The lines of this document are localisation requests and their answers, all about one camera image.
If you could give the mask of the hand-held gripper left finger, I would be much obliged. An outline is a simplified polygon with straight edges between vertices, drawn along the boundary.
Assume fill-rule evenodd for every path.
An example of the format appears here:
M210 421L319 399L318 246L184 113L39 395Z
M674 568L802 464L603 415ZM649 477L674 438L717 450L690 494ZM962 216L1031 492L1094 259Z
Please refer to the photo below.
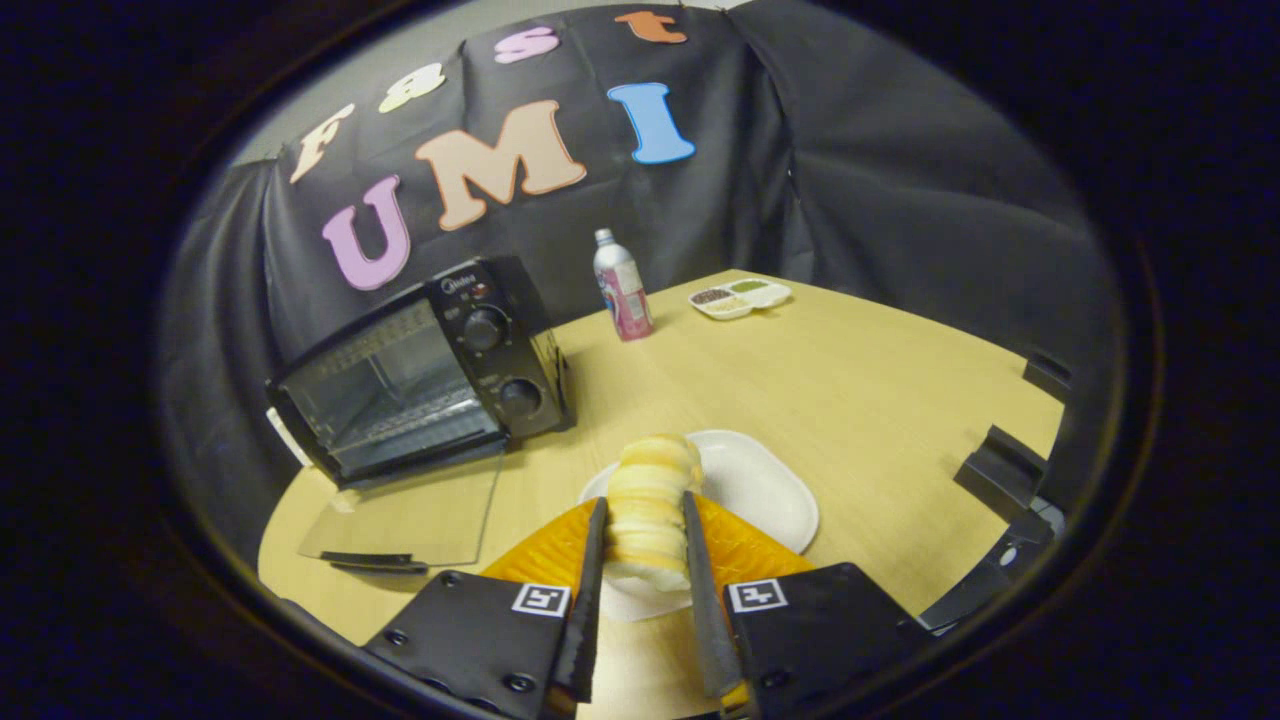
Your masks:
M481 715L572 719L593 697L608 503L568 510L480 573L439 573L365 650Z

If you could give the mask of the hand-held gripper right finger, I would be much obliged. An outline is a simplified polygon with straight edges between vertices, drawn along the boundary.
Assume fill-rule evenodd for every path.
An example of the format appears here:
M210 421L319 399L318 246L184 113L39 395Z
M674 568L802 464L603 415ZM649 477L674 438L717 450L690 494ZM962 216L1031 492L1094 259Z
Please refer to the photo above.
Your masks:
M712 502L682 497L692 626L704 692L722 719L826 719L846 693L901 667L934 633L861 569L750 571L721 582Z

